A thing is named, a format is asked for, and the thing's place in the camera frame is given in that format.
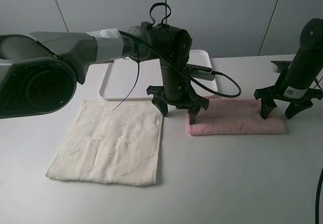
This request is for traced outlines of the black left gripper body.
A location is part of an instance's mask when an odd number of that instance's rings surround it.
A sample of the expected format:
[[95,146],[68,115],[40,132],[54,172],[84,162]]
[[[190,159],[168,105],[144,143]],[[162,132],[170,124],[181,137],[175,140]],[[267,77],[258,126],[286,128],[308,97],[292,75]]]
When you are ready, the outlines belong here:
[[209,100],[199,96],[191,85],[190,79],[186,78],[165,60],[159,60],[162,86],[149,86],[146,90],[148,95],[159,98],[167,105],[191,108],[200,106],[207,109]]

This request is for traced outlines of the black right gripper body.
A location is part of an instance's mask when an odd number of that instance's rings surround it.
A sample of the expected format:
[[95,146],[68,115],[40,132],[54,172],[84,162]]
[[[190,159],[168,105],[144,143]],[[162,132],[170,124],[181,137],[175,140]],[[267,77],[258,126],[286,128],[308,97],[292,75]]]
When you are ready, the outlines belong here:
[[322,99],[322,91],[311,88],[312,83],[322,70],[321,54],[295,55],[287,71],[279,73],[273,86],[257,89],[256,99],[278,99],[290,103]]

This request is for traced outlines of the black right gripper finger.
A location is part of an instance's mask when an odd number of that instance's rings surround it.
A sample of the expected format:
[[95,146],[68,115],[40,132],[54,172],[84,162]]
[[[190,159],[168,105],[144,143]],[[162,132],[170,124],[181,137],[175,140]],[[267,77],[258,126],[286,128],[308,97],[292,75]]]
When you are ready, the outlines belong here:
[[307,110],[313,106],[311,100],[306,100],[301,103],[290,103],[285,111],[285,116],[287,119],[291,119],[296,116],[298,113]]
[[260,115],[263,119],[267,119],[270,113],[277,107],[273,99],[262,98]]

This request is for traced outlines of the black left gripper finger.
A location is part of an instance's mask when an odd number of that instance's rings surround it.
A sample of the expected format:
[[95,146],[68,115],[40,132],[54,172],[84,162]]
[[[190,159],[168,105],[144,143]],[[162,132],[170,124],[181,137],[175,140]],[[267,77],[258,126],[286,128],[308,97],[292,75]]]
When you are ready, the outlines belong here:
[[152,104],[160,111],[163,117],[166,117],[168,114],[168,105],[163,102],[161,99],[154,97],[152,99]]
[[189,108],[188,110],[188,116],[189,116],[189,124],[193,125],[195,122],[195,118],[198,115],[201,107],[200,106],[194,106]]

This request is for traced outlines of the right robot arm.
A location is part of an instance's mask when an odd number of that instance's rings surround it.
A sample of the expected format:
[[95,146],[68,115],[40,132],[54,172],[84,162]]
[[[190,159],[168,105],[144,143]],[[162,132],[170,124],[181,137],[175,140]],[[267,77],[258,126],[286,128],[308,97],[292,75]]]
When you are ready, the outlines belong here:
[[311,88],[322,70],[322,19],[311,19],[302,29],[300,47],[292,61],[271,61],[279,74],[275,84],[256,89],[255,99],[261,100],[260,115],[267,119],[277,107],[275,100],[289,103],[288,119],[313,106],[313,99],[322,99],[322,90]]

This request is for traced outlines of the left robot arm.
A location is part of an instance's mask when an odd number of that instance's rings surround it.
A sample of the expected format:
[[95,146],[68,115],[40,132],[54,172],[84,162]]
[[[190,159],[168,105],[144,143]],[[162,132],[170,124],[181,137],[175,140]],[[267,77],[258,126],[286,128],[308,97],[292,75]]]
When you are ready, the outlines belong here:
[[213,80],[211,68],[188,63],[192,39],[177,27],[142,23],[129,32],[117,29],[91,33],[33,32],[1,36],[1,118],[53,113],[83,84],[89,66],[121,58],[135,62],[158,59],[162,86],[147,94],[163,115],[168,105],[187,109],[190,121],[209,101],[192,87],[198,79]]

